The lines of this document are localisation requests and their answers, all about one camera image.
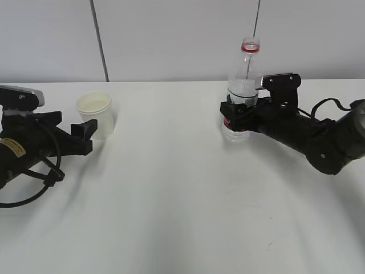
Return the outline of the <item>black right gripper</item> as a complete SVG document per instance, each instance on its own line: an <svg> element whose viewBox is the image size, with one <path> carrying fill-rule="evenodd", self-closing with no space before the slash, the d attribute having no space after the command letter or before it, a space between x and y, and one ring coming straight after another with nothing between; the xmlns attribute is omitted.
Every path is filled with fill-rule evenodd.
<svg viewBox="0 0 365 274"><path fill-rule="evenodd" d="M294 124L298 114L298 99L277 102L269 97L259 98L256 106L220 103L220 113L232 131L254 131L267 136L283 133Z"/></svg>

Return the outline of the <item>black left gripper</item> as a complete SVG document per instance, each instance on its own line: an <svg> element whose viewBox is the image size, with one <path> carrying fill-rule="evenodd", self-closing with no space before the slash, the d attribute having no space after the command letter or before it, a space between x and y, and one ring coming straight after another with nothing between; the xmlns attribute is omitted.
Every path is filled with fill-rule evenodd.
<svg viewBox="0 0 365 274"><path fill-rule="evenodd" d="M40 114L3 113L1 118L1 159L40 160L49 156L86 156L93 150L96 119L71 124L71 135L61 130L60 112Z"/></svg>

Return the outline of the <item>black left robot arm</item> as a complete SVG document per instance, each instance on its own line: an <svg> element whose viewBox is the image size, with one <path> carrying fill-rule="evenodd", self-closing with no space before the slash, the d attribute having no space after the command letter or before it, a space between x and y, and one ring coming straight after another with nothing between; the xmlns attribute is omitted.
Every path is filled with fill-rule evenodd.
<svg viewBox="0 0 365 274"><path fill-rule="evenodd" d="M20 174L46 180L46 175L29 171L39 162L44 162L51 169L50 176L59 182L64 178L60 170L62 157L86 156L92 151L91 137L98 129L96 119L72 124L70 133L58 127L61 121L60 111L2 117L1 187Z"/></svg>

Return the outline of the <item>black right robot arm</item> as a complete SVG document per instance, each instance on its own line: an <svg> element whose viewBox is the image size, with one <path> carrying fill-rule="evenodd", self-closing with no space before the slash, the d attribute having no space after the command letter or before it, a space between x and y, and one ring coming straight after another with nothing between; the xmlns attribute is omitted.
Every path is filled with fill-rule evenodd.
<svg viewBox="0 0 365 274"><path fill-rule="evenodd" d="M233 131L264 134L302 154L321 173L336 175L364 157L364 100L351 103L339 120L306 117L297 108L260 98L256 106L222 102L220 112Z"/></svg>

